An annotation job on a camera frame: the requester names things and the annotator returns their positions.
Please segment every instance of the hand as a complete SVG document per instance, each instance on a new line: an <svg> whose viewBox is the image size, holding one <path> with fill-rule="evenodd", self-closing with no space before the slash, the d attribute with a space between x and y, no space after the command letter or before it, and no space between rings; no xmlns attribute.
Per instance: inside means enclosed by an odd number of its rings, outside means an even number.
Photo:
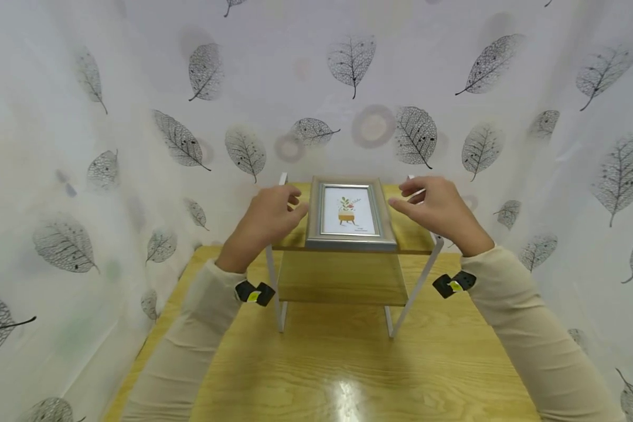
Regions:
<svg viewBox="0 0 633 422"><path fill-rule="evenodd" d="M283 239L307 215L308 204L298 200L301 194L290 184L260 190L223 245L216 266L230 273L246 272L267 245Z"/></svg>
<svg viewBox="0 0 633 422"><path fill-rule="evenodd" d="M425 176L400 184L405 201L389 199L389 204L437 235L454 241L465 257L473 257L495 247L494 241L478 224L455 184L441 177Z"/></svg>

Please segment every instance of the forearm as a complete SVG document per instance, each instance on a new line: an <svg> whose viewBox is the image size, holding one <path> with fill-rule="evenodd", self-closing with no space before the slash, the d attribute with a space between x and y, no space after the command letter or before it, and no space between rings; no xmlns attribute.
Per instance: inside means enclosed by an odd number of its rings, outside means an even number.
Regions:
<svg viewBox="0 0 633 422"><path fill-rule="evenodd" d="M511 252L498 247L463 258L462 269L477 277L469 290L473 303L495 330L542 420L626 420L596 368Z"/></svg>
<svg viewBox="0 0 633 422"><path fill-rule="evenodd" d="M241 306L235 286L243 279L206 263L139 375L122 421L189 421L202 379Z"/></svg>

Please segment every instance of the wood grain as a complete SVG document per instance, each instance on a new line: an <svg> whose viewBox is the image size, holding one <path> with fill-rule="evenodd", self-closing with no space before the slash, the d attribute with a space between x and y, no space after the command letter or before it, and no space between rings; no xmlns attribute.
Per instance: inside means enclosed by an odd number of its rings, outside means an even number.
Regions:
<svg viewBox="0 0 633 422"><path fill-rule="evenodd" d="M289 302L404 306L408 293L400 255L287 250L278 273L280 299ZM427 262L425 255L404 256Z"/></svg>
<svg viewBox="0 0 633 422"><path fill-rule="evenodd" d="M300 200L309 201L309 190L311 190L310 183L292 183L302 191ZM386 184L382 186L384 196L386 199L392 197L401 197L401 192L398 186ZM398 244L398 250L393 253L400 254L431 254L434 243L431 239L431 235L428 231L412 222L405 215L397 212L397 210L386 205L389 210L389 215L392 218L392 228L396 235L396 243ZM304 218L298 227L293 230L283 240L273 245L275 250L304 250L305 248L305 236L307 232L307 218Z"/></svg>
<svg viewBox="0 0 633 422"><path fill-rule="evenodd" d="M193 275L218 250L197 250L106 421L120 420L136 377L178 314ZM422 267L403 265L414 283ZM458 270L459 256L442 254L428 280ZM254 283L267 282L264 255L249 272ZM393 309L394 317L398 312ZM280 334L271 306L242 306L202 383L191 420L518 422L539 417L468 295L444 300L428 283L396 339L387 336L382 307L290 303Z"/></svg>

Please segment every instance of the black wrist band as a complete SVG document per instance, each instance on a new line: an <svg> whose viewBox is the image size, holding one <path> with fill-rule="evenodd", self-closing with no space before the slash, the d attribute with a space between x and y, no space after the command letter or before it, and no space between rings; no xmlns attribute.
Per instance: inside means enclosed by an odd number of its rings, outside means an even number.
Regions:
<svg viewBox="0 0 633 422"><path fill-rule="evenodd" d="M476 276L460 271L453 278L444 274L438 277L436 281L432 283L434 288L441 294L444 299L449 298L455 292L466 292L476 284Z"/></svg>
<svg viewBox="0 0 633 422"><path fill-rule="evenodd" d="M269 285L260 283L258 288L250 284L248 280L242 281L235 286L237 296L242 302L255 302L258 305L266 307L275 295L275 290Z"/></svg>

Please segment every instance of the picture frame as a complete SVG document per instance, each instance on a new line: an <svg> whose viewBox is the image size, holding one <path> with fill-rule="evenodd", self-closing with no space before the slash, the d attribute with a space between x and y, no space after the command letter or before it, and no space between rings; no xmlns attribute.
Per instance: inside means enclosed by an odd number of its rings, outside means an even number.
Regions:
<svg viewBox="0 0 633 422"><path fill-rule="evenodd" d="M309 198L306 248L397 250L380 179L314 176Z"/></svg>

